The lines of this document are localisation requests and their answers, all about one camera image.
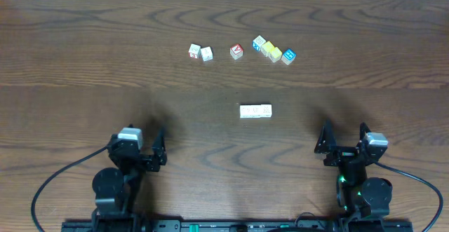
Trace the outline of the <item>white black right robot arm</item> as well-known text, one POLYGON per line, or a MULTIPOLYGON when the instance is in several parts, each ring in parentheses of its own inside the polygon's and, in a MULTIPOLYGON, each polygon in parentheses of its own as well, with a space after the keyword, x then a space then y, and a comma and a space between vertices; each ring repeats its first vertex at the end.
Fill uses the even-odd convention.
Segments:
POLYGON ((300 214, 295 221, 179 221, 159 220, 155 231, 175 232, 263 232, 263 231, 387 231, 384 217, 389 214, 392 199, 391 182, 369 178, 366 167, 378 162, 387 150, 387 138, 360 125, 356 146, 337 145, 333 129, 326 121, 321 129, 314 152, 324 154, 325 166, 337 167, 337 203, 344 213, 334 219, 300 214))

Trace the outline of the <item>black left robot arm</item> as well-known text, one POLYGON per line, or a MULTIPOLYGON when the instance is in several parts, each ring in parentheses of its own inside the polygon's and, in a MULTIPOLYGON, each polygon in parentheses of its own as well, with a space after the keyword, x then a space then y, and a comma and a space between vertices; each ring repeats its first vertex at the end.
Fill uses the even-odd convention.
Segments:
POLYGON ((96 209, 92 213, 92 231, 152 231, 152 224, 133 206, 147 172, 158 172, 167 162, 165 130, 160 129, 151 145, 151 154, 143 154, 142 131, 132 125, 113 134, 106 145, 113 168, 99 171, 93 178, 96 209))

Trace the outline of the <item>plain drawing wooden block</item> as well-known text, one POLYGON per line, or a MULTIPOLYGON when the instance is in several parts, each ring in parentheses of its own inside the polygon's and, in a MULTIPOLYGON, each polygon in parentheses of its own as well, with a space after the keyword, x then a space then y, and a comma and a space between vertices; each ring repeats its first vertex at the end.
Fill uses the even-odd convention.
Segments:
POLYGON ((267 117, 267 118, 272 117, 272 105, 271 104, 261 104, 260 107, 262 110, 261 117, 267 117))

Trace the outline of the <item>green letter Z block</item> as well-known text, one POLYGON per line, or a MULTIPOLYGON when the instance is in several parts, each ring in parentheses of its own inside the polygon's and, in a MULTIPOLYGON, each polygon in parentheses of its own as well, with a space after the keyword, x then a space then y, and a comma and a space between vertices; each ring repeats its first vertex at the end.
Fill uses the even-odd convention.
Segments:
POLYGON ((241 105, 239 107, 240 118, 250 118, 252 114, 252 106, 251 105, 241 105))

